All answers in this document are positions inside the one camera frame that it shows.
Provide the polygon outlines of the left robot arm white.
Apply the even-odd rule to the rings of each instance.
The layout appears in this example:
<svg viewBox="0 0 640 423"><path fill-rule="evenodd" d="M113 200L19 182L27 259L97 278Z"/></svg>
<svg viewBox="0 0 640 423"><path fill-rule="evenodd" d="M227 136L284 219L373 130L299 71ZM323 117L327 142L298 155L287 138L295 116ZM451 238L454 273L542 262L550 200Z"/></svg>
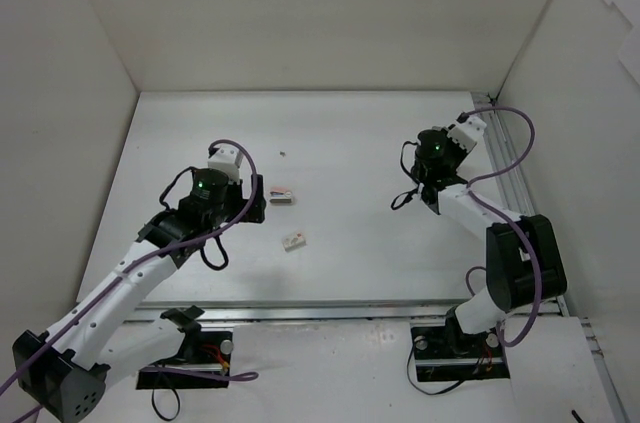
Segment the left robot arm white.
<svg viewBox="0 0 640 423"><path fill-rule="evenodd" d="M206 242L219 239L237 223L265 219L263 177L251 176L251 193L222 170L186 168L189 194L169 204L139 231L128 253L94 290L67 315L40 334L30 330L13 343L16 369L2 384L30 395L39 408L61 422L80 422L105 392L127 374L157 360L185 363L199 352L201 310L170 309L147 325L138 338L111 339L149 293L176 273Z"/></svg>

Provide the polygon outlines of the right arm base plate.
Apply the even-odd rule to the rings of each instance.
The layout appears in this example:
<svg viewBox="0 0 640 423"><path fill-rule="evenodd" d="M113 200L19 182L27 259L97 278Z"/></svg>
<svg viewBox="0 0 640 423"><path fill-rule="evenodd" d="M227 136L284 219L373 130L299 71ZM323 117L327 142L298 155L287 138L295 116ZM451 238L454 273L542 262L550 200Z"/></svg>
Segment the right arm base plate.
<svg viewBox="0 0 640 423"><path fill-rule="evenodd" d="M449 341L444 326L413 326L409 369L419 383L509 379L504 350L494 330Z"/></svg>

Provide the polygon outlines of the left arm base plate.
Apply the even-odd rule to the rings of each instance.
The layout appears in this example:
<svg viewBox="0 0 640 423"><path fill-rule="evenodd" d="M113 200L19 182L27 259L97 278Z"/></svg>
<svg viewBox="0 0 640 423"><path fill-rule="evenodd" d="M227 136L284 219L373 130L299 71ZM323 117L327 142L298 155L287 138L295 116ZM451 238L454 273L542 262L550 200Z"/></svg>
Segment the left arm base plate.
<svg viewBox="0 0 640 423"><path fill-rule="evenodd" d="M139 372L136 376L135 389L226 389L229 386L228 382L201 378L194 376L194 373L227 376L230 373L230 351L232 350L230 331L205 331L195 343L180 349L175 356L152 363L153 367L186 370L188 374Z"/></svg>

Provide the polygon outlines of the white eraser red logo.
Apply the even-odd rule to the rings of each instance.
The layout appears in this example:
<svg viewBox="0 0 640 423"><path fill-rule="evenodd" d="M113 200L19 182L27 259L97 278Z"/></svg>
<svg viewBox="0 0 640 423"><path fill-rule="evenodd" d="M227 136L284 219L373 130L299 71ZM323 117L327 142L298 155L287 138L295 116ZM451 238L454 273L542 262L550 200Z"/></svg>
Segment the white eraser red logo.
<svg viewBox="0 0 640 423"><path fill-rule="evenodd" d="M282 238L282 246L285 252L297 250L304 247L306 244L306 237L301 231L288 234Z"/></svg>

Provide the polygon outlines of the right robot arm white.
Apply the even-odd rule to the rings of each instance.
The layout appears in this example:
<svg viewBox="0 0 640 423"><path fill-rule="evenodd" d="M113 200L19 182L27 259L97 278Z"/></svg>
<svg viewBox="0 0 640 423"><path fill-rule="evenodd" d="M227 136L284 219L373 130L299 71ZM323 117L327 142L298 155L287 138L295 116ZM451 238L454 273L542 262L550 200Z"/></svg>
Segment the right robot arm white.
<svg viewBox="0 0 640 423"><path fill-rule="evenodd" d="M567 278L551 221L498 208L474 193L458 168L470 150L451 138L452 128L417 136L411 176L421 201L476 236L485 247L485 286L449 312L442 331L445 348L464 355L479 333L497 330L502 346L520 344L531 331L541 303L563 295Z"/></svg>

